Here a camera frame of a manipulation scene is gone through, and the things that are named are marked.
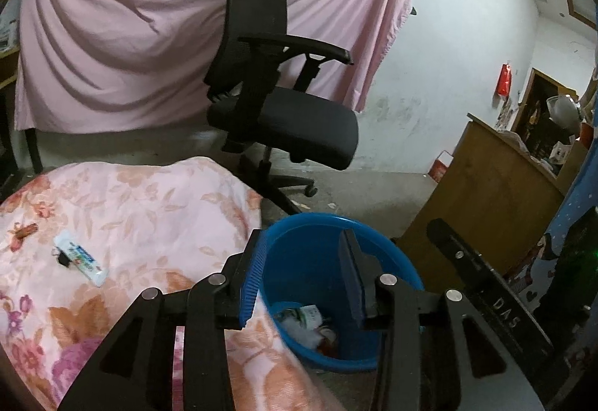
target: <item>pink floral blanket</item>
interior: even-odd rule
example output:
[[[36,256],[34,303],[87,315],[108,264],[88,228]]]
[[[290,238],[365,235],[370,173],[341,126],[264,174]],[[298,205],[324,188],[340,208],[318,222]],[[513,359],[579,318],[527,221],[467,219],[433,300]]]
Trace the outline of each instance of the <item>pink floral blanket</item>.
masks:
[[[0,343],[38,401],[55,410],[83,365],[139,293],[189,288],[242,251],[259,227],[260,197],[207,158],[167,167],[81,163],[38,176],[0,206]],[[21,240],[20,228],[38,231]],[[56,261],[71,234],[110,273],[95,287]],[[178,332],[173,405],[182,409]],[[238,411],[324,409],[258,297],[226,336]]]

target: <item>wooden desk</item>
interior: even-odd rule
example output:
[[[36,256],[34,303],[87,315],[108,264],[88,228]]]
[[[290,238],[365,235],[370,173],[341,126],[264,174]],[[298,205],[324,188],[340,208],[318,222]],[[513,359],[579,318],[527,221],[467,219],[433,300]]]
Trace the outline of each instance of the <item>wooden desk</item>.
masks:
[[[452,265],[426,237],[443,218],[500,274],[540,240],[563,202],[555,178],[475,116],[432,196],[399,239],[426,290],[462,288]]]

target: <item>pink sheet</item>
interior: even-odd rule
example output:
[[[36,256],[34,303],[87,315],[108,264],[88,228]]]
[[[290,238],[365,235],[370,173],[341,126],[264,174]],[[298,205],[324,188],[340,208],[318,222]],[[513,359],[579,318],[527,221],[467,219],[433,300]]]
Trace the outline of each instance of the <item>pink sheet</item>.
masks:
[[[364,107],[411,0],[288,0],[289,33],[352,51],[310,93]],[[92,133],[153,127],[208,105],[202,79],[218,47],[225,0],[23,0],[16,127]],[[291,85],[302,61],[286,65]]]

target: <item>metal bolt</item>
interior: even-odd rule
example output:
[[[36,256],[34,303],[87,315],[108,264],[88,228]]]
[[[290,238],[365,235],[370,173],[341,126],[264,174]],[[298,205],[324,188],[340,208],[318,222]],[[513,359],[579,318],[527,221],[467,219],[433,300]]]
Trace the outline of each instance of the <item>metal bolt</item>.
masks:
[[[220,286],[226,281],[226,276],[222,273],[214,273],[208,279],[207,282],[212,286]]]
[[[141,293],[141,297],[145,300],[153,300],[157,296],[158,296],[157,288],[144,289]]]
[[[380,282],[385,286],[394,286],[397,284],[397,277],[393,274],[382,274]]]
[[[446,292],[446,296],[451,301],[461,301],[463,299],[463,295],[461,294],[461,292],[457,291],[456,289],[449,289]]]

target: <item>toothpaste tube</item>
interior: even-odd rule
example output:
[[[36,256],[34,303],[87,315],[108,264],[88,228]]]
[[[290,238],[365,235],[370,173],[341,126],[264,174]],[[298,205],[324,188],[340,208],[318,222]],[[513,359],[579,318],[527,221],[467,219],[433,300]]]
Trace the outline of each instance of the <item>toothpaste tube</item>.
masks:
[[[54,238],[54,245],[97,287],[104,284],[108,270],[102,269],[100,264],[74,241],[68,230],[63,230]]]

